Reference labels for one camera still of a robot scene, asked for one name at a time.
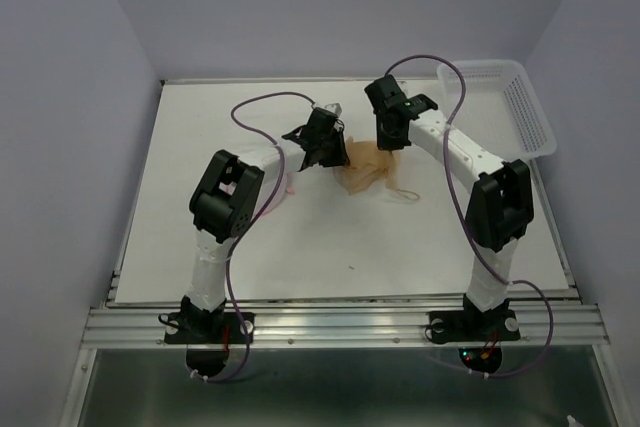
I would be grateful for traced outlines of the white mesh laundry bag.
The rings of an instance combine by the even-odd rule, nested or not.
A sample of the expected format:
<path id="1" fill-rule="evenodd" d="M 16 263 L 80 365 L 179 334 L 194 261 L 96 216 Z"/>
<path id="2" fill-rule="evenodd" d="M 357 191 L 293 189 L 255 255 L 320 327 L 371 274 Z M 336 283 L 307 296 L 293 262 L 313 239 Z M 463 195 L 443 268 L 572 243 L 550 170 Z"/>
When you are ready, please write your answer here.
<path id="1" fill-rule="evenodd" d="M 254 213 L 257 214 L 264 206 L 266 206 L 266 209 L 263 211 L 263 215 L 267 215 L 269 212 L 277 208 L 289 194 L 293 194 L 294 178 L 295 175 L 289 173 L 284 175 L 279 185 L 276 185 L 276 179 L 264 183 L 261 186 Z"/>

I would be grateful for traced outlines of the beige bra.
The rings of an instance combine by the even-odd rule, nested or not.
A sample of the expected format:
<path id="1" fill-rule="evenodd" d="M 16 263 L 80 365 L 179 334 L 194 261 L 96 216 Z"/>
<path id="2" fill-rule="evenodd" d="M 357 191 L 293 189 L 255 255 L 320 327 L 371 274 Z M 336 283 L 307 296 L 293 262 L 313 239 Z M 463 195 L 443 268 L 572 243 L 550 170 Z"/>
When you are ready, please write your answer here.
<path id="1" fill-rule="evenodd" d="M 338 184 L 349 195 L 363 193 L 376 183 L 383 183 L 387 190 L 408 202 L 421 199 L 418 193 L 400 187 L 400 156 L 397 153 L 379 150 L 375 141 L 356 141 L 351 136 L 345 141 L 345 148 L 348 161 L 344 166 L 334 167 L 333 172 Z"/>

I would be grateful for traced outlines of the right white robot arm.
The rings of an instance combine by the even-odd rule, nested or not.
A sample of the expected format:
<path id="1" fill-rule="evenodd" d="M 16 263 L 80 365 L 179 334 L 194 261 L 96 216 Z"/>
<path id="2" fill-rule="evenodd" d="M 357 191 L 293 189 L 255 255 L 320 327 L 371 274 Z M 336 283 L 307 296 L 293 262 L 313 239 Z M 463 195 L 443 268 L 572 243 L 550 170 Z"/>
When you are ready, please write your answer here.
<path id="1" fill-rule="evenodd" d="M 365 88 L 376 119 L 377 147 L 397 151 L 415 145 L 445 169 L 456 214 L 474 251 L 471 281 L 460 313 L 463 331 L 482 337 L 505 304 L 518 240 L 534 218 L 529 167 L 482 148 L 449 122 L 424 94 L 408 97 L 391 75 Z"/>

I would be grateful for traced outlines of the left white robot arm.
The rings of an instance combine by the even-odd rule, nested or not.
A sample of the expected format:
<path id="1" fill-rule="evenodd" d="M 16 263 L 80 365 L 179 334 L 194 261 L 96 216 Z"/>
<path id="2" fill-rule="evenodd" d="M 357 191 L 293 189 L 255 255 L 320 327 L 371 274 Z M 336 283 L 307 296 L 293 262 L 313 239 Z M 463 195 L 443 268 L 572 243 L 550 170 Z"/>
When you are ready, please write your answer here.
<path id="1" fill-rule="evenodd" d="M 310 167 L 347 163 L 339 104 L 314 106 L 307 122 L 266 148 L 234 155 L 214 154 L 189 202 L 196 228 L 191 284 L 180 311 L 199 340 L 215 339 L 226 301 L 226 270 L 232 246 L 259 212 L 275 200 L 285 178 Z"/>

